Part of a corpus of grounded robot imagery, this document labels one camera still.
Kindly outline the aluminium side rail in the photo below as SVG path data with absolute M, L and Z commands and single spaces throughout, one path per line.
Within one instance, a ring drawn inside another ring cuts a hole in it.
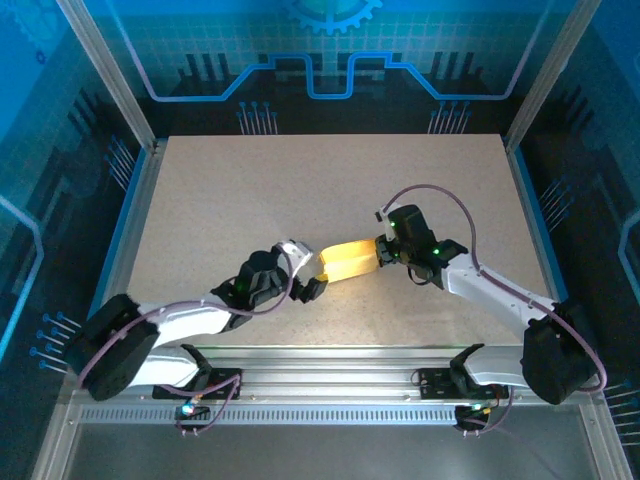
M 83 326 L 107 300 L 128 288 L 167 146 L 164 138 L 153 153 L 140 152 Z
M 520 197 L 546 288 L 553 299 L 565 301 L 569 298 L 569 293 L 524 156 L 519 147 L 515 149 L 506 147 L 505 153 Z

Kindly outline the aluminium frame post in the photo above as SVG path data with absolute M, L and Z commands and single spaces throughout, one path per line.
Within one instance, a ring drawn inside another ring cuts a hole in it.
M 566 68 L 602 0 L 576 0 L 507 132 L 505 152 L 514 155 Z
M 157 139 L 122 70 L 83 0 L 55 0 L 103 84 L 146 153 L 153 154 Z

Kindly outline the yellow paper box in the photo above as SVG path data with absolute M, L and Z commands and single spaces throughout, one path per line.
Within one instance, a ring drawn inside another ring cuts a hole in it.
M 313 278 L 335 283 L 375 272 L 379 268 L 373 238 L 326 247 L 318 254 Z

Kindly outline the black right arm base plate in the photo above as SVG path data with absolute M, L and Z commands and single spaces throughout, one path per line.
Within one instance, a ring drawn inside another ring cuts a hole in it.
M 499 384 L 479 385 L 468 374 L 451 368 L 420 368 L 410 379 L 422 400 L 508 400 L 510 390 Z

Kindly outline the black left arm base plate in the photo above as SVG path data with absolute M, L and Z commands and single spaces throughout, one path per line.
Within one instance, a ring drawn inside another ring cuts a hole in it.
M 177 390 L 183 391 L 183 394 L 176 394 L 173 390 L 169 391 L 161 386 L 155 386 L 152 391 L 152 398 L 155 400 L 177 400 L 199 396 L 201 400 L 206 401 L 224 400 L 234 386 L 232 381 L 215 391 L 209 391 L 209 388 L 218 386 L 235 376 L 242 379 L 242 370 L 239 368 L 202 370 L 184 387 L 177 387 Z

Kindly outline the grey metal panel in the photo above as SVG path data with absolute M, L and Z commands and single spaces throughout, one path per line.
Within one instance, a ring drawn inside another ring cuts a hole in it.
M 25 480 L 640 480 L 601 405 L 515 407 L 488 433 L 418 424 L 52 426 Z

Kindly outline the small LED controller board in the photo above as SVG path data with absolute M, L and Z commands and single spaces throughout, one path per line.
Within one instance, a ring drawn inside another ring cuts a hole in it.
M 468 419 L 479 420 L 482 423 L 489 421 L 491 413 L 500 406 L 499 400 L 489 400 L 483 403 L 473 403 L 467 406 L 455 407 L 455 419 L 458 423 Z
M 185 421 L 204 421 L 210 417 L 210 408 L 202 405 L 195 400 L 185 402 L 176 408 L 175 420 L 178 422 Z

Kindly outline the aluminium mounting rail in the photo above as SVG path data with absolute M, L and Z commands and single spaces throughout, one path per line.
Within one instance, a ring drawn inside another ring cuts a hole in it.
M 195 347 L 213 368 L 242 370 L 239 396 L 264 402 L 393 402 L 407 398 L 438 404 L 475 400 L 422 400 L 410 379 L 420 368 L 450 368 L 465 349 L 406 346 Z M 142 393 L 155 386 L 127 388 Z M 518 402 L 541 404 L 531 390 L 512 387 Z

